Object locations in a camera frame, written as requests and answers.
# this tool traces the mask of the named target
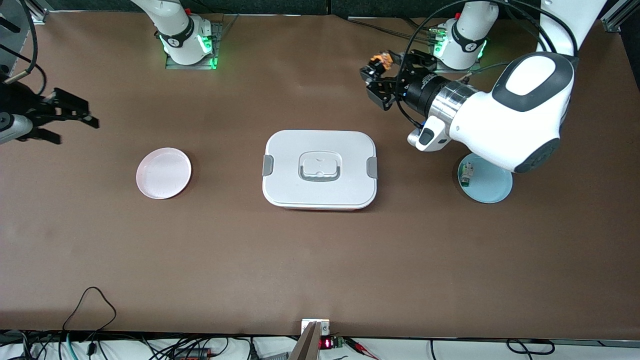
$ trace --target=white container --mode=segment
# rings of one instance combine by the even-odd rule
[[[363,133],[283,130],[267,142],[262,192],[276,206],[362,209],[377,187],[376,146]]]

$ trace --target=blue cable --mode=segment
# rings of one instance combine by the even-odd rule
[[[67,347],[69,348],[71,357],[73,357],[74,360],[78,360],[78,357],[76,356],[76,352],[74,351],[74,348],[71,347],[71,340],[69,340],[69,334],[67,334]]]

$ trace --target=white floor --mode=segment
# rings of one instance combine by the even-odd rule
[[[359,339],[380,360],[432,360],[429,342],[426,340],[395,340],[395,339]],[[176,340],[154,340],[149,343],[155,348],[164,348]],[[108,360],[148,360],[152,357],[150,350],[139,341],[116,340],[101,341]],[[213,352],[222,350],[226,340],[212,339],[206,346]],[[290,352],[295,341],[285,337],[254,338],[254,343],[260,357],[267,357]],[[88,342],[73,343],[74,352],[78,360],[88,360],[86,348]],[[529,350],[546,351],[548,345],[530,345]],[[73,360],[65,343],[61,346],[62,360]],[[32,354],[40,350],[35,345]],[[504,343],[488,343],[477,341],[435,341],[434,350],[437,360],[528,360],[526,355],[514,354]],[[247,341],[230,339],[226,351],[215,360],[246,360],[249,351]],[[0,360],[22,355],[22,344],[0,347]],[[348,356],[344,360],[370,360],[357,354],[348,347],[320,351],[320,360],[333,360]],[[534,360],[638,360],[640,348],[596,347],[578,345],[556,345],[556,351],[548,356],[533,355]],[[58,343],[47,346],[46,356],[39,360],[59,360]],[[104,360],[100,351],[92,356],[93,360]]]

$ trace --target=table surface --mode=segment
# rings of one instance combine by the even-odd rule
[[[87,99],[102,127],[61,122],[47,128],[63,145],[0,147],[1,328],[59,329],[95,285],[118,309],[112,330],[295,334],[315,316],[353,336],[640,339],[640,94],[619,35],[594,26],[560,149],[486,205],[456,186],[464,145],[412,149],[411,125],[365,94],[358,69],[405,40],[333,16],[240,17],[218,70],[177,71],[153,30],[139,13],[38,27],[49,88]],[[532,51],[526,36],[499,21],[484,63]],[[489,91],[499,73],[472,84]],[[267,202],[267,139],[300,128],[375,141],[369,207]],[[160,147],[193,162],[170,200],[135,182]],[[109,316],[92,293],[70,328]]]

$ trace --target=small object on plate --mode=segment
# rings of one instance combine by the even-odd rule
[[[283,208],[355,210],[376,196],[373,140],[357,131],[282,130],[267,142],[262,193]]]
[[[191,162],[184,152],[172,147],[152,151],[138,165],[136,183],[151,199],[178,195],[191,178]]]
[[[471,163],[473,181],[463,184],[464,168]],[[504,200],[513,187],[511,172],[500,168],[476,154],[469,154],[458,165],[458,183],[471,199],[485,204],[493,204]]]
[[[474,175],[474,165],[468,161],[466,164],[462,166],[462,175],[460,175],[460,185],[462,187],[469,186],[469,182],[471,181],[471,177]]]

